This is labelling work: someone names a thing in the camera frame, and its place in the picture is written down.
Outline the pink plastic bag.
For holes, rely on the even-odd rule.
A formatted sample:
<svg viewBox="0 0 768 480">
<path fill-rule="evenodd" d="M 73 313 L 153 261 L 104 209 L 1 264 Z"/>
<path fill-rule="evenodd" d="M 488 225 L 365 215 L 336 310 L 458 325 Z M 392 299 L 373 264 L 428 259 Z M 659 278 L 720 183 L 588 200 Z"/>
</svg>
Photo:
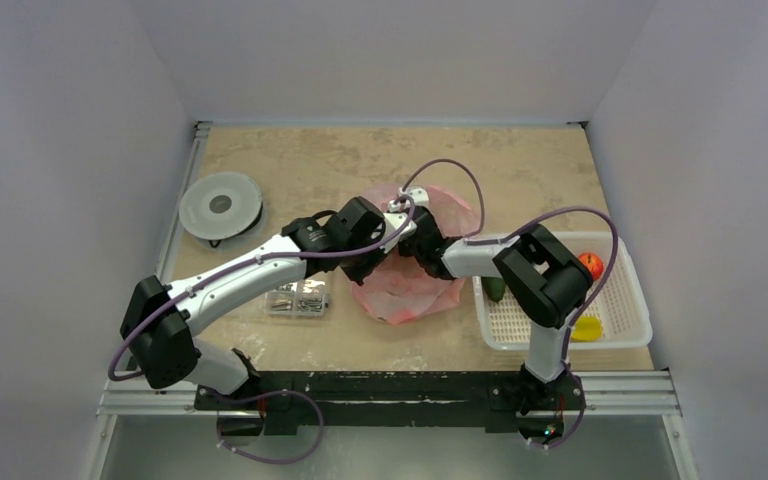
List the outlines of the pink plastic bag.
<svg viewBox="0 0 768 480">
<path fill-rule="evenodd" d="M 459 236 L 476 230 L 480 211 L 454 191 L 426 185 L 429 210 L 445 236 Z M 351 295 L 370 317 L 399 325 L 420 317 L 457 307 L 463 279 L 435 279 L 416 259 L 392 252 L 361 285 L 350 284 Z"/>
</svg>

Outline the green fake fruit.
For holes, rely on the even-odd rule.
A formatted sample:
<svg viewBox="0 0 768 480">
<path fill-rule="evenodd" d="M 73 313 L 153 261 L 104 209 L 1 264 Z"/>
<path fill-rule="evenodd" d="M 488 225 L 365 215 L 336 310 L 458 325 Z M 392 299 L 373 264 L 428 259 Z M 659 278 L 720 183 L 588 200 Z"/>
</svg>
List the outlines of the green fake fruit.
<svg viewBox="0 0 768 480">
<path fill-rule="evenodd" d="M 487 299 L 494 303 L 502 301 L 507 291 L 505 281 L 498 277 L 482 277 L 481 287 Z"/>
</svg>

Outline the red fake fruit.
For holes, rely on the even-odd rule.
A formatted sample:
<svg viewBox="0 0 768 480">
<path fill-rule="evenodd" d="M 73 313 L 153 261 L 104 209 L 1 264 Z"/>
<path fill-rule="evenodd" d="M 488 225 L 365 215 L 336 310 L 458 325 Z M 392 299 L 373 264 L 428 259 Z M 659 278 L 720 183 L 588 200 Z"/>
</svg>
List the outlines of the red fake fruit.
<svg viewBox="0 0 768 480">
<path fill-rule="evenodd" d="M 578 256 L 578 260 L 587 268 L 593 281 L 599 280 L 604 275 L 605 263 L 596 253 L 583 252 Z"/>
</svg>

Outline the yellow fake fruit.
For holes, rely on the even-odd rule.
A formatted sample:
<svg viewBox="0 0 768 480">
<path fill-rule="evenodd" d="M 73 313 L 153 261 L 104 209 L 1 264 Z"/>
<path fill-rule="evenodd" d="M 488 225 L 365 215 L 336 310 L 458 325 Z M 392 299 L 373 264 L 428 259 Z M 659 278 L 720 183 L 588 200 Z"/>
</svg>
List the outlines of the yellow fake fruit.
<svg viewBox="0 0 768 480">
<path fill-rule="evenodd" d="M 603 336 L 603 325 L 598 317 L 581 316 L 571 329 L 570 338 L 575 342 L 595 342 Z"/>
</svg>

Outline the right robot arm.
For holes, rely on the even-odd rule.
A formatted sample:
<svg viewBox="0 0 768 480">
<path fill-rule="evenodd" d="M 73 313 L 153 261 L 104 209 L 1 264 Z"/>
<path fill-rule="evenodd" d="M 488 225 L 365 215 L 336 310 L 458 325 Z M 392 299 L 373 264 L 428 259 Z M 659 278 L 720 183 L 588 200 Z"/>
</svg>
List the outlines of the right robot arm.
<svg viewBox="0 0 768 480">
<path fill-rule="evenodd" d="M 425 272 L 454 280 L 464 277 L 504 281 L 531 322 L 530 344 L 521 381 L 524 399 L 544 407 L 561 391 L 568 328 L 586 307 L 593 275 L 551 231 L 544 220 L 572 212 L 603 213 L 590 207 L 563 207 L 547 212 L 501 238 L 445 237 L 425 208 L 414 216 L 410 233 L 388 244 L 414 257 Z"/>
</svg>

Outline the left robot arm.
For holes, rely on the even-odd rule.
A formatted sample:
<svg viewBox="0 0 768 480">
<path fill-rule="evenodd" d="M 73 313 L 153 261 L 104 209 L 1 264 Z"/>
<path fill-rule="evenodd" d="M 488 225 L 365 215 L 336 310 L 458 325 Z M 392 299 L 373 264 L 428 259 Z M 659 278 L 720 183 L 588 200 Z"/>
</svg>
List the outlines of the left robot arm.
<svg viewBox="0 0 768 480">
<path fill-rule="evenodd" d="M 123 320 L 121 349 L 131 352 L 155 390 L 188 381 L 219 392 L 232 408 L 249 407 L 258 395 L 249 361 L 198 335 L 276 287 L 383 257 L 407 232 L 416 204 L 403 196 L 395 206 L 396 212 L 383 213 L 354 197 L 335 213 L 291 221 L 261 246 L 207 272 L 169 284 L 145 278 Z"/>
</svg>

